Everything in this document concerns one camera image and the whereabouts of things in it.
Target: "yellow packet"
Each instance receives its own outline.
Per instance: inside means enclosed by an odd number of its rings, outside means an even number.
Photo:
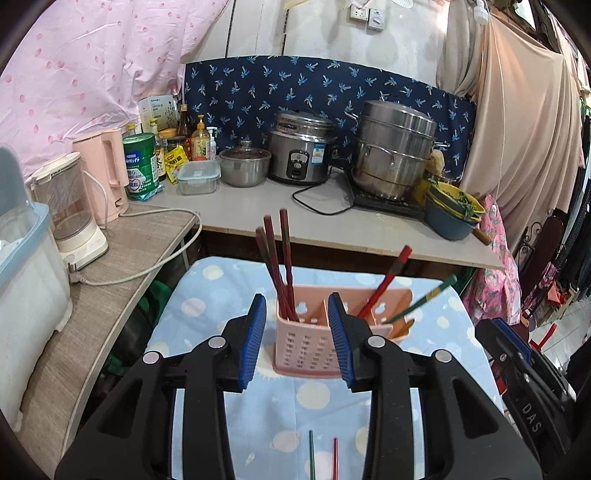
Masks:
[[[164,157],[164,168],[170,183],[173,185],[178,183],[178,172],[184,163],[188,162],[187,154],[183,147],[176,147],[174,150],[168,152]]]

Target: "leaf pattern fabric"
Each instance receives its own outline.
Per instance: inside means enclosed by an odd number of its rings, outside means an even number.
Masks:
[[[335,123],[333,158],[351,161],[356,124],[345,112],[360,113],[366,100],[397,102],[428,115],[437,123],[436,138],[444,150],[444,172],[460,179],[468,156],[476,107],[466,99],[385,70],[344,61],[293,56],[250,56],[187,64],[185,101],[193,122],[205,115],[217,127],[220,149],[241,138],[265,147],[275,114],[312,111]]]

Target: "pot lid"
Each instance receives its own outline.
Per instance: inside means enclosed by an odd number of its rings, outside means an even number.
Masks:
[[[305,125],[307,127],[333,128],[335,123],[328,119],[317,116],[311,112],[296,112],[287,110],[275,114],[278,122],[292,122],[296,125]]]
[[[229,148],[220,152],[220,158],[223,160],[239,161],[257,161],[268,160],[271,153],[262,148],[252,147],[250,140],[240,140],[240,147]]]
[[[35,183],[45,183],[60,171],[70,167],[74,162],[80,158],[79,152],[68,153],[52,158],[46,162],[41,168],[31,175],[31,180]]]
[[[394,102],[367,100],[363,103],[362,116],[432,137],[437,124],[424,113]]]

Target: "pink sheet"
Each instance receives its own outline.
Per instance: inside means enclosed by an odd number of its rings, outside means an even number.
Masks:
[[[228,0],[56,0],[0,77],[0,143],[23,176],[72,139],[138,118],[137,102],[176,93],[181,56]]]

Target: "countertop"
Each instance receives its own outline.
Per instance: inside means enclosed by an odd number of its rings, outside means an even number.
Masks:
[[[186,196],[180,193],[178,185],[167,180],[164,191],[146,203],[194,209],[200,212],[205,230],[246,236],[254,236],[263,216],[271,214],[278,239],[281,238],[279,209],[286,207],[293,243],[393,257],[410,245],[412,258],[417,260],[504,270],[490,247],[473,235],[450,242],[417,220],[357,207],[339,215],[319,215],[293,201],[291,194],[299,188],[270,179],[251,188],[235,188],[220,182],[214,193]],[[342,173],[333,173],[326,184],[298,198],[323,212],[335,212],[350,205],[350,191]]]
[[[133,203],[127,213],[151,209]],[[114,220],[105,232],[109,249],[82,271],[95,281],[142,271],[169,256],[194,224],[195,218],[183,212]],[[156,273],[109,287],[71,286],[72,316],[37,361],[22,399],[24,418],[17,433],[50,478],[76,435],[111,347]]]

